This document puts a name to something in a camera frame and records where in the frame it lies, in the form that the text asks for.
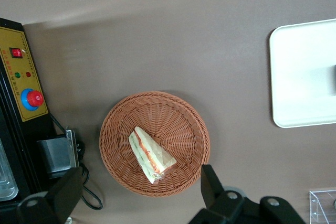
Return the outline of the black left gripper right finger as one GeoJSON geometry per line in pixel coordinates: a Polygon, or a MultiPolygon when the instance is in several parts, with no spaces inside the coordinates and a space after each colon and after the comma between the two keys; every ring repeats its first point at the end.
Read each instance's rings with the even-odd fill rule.
{"type": "Polygon", "coordinates": [[[201,193],[205,208],[190,223],[304,223],[285,199],[265,196],[259,203],[234,187],[223,187],[211,165],[202,165],[201,193]]]}

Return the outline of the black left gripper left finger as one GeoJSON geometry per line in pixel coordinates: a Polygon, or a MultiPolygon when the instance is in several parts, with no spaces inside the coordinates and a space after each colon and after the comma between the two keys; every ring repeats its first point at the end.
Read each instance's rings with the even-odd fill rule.
{"type": "Polygon", "coordinates": [[[19,223],[65,223],[81,196],[81,171],[71,168],[49,191],[26,197],[17,206],[17,220],[19,223]]]}

